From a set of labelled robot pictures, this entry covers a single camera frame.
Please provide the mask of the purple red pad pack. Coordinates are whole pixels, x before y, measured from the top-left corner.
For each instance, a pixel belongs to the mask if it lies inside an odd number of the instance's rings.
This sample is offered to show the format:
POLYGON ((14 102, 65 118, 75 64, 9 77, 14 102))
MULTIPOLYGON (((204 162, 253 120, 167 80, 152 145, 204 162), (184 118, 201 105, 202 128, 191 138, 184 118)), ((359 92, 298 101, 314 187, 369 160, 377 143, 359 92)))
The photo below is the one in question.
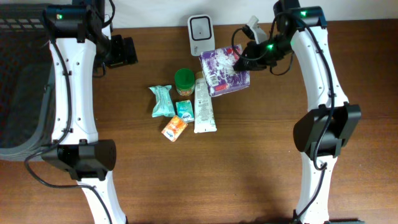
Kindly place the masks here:
POLYGON ((233 49, 242 53, 242 47, 239 44, 234 47, 228 46, 202 52, 199 56, 203 76, 211 97, 239 91, 251 84, 248 71, 237 72, 234 70, 233 65, 239 57, 233 49))

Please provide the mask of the green lid jar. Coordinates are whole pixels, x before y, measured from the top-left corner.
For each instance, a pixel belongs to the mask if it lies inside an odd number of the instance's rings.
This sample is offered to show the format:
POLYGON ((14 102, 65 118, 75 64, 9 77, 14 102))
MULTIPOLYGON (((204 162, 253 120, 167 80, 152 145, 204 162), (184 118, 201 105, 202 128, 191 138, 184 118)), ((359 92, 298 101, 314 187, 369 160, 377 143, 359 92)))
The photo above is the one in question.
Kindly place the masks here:
POLYGON ((195 89, 195 75, 187 68, 181 68, 175 73, 175 86, 178 94, 189 96, 195 89))

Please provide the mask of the white tube with tan cap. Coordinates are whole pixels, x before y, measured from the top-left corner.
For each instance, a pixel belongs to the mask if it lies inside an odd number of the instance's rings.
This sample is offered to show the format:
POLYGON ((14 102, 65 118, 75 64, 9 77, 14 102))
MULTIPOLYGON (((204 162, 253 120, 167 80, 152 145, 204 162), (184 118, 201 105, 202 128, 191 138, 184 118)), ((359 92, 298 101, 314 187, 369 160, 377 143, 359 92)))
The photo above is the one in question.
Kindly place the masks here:
POLYGON ((194 133, 209 133, 217 131, 211 96, 203 72, 195 74, 194 90, 194 133))

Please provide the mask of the small teal tissue pack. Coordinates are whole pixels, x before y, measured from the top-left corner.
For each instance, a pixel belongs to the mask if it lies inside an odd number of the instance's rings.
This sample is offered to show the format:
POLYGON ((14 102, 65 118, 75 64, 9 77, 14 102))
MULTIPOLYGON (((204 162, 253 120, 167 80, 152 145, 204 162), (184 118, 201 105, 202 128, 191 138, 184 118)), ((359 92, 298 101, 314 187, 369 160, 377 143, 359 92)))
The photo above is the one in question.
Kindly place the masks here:
POLYGON ((176 102, 177 115, 186 123, 190 123, 195 120, 192 103, 190 100, 176 102))

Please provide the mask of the teal wipes packet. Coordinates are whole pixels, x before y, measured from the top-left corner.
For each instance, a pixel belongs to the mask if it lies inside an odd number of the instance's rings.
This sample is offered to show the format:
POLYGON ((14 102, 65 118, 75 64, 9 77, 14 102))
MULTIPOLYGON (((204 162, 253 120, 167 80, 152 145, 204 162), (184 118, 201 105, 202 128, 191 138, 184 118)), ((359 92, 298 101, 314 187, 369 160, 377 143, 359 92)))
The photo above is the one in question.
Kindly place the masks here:
POLYGON ((156 104, 152 110, 152 117, 174 117, 175 109, 172 99, 170 97, 171 85, 166 86, 151 86, 149 90, 155 95, 156 104))

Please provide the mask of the orange tissue pack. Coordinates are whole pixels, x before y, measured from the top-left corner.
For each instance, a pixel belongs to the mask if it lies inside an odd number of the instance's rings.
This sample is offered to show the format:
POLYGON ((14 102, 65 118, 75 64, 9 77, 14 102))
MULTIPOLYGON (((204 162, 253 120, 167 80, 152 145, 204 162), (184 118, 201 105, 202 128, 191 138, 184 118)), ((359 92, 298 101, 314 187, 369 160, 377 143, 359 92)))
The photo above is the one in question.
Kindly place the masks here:
POLYGON ((182 118, 174 116, 162 130, 162 134, 168 140, 175 142, 187 126, 188 124, 182 118))

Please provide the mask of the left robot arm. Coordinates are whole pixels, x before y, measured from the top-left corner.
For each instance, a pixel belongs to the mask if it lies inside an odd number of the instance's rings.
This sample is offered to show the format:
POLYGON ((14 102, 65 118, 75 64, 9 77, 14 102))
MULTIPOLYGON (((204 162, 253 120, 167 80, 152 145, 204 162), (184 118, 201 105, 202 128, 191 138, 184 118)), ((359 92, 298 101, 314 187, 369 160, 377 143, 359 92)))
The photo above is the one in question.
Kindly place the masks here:
POLYGON ((43 11, 55 72, 55 124, 51 146, 41 158, 68 172, 82 189, 95 223, 127 223, 113 182, 116 145, 100 140, 93 111, 97 68, 137 63, 132 38, 112 35, 104 1, 52 4, 43 11))

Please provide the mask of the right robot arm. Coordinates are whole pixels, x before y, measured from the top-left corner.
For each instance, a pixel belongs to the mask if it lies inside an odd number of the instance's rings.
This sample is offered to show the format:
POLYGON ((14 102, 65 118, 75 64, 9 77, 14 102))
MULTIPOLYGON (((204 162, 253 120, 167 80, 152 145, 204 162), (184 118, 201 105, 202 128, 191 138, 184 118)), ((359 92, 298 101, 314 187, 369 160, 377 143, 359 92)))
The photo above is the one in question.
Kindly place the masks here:
POLYGON ((273 11, 269 34, 262 34, 255 17, 241 28, 250 42, 238 54, 233 68, 273 69, 287 54, 297 58, 308 112, 293 130, 294 144, 302 158, 302 182, 291 222, 329 223, 333 168, 361 119, 361 109, 349 103, 336 76, 322 8, 301 7, 298 0, 291 0, 277 1, 273 11))

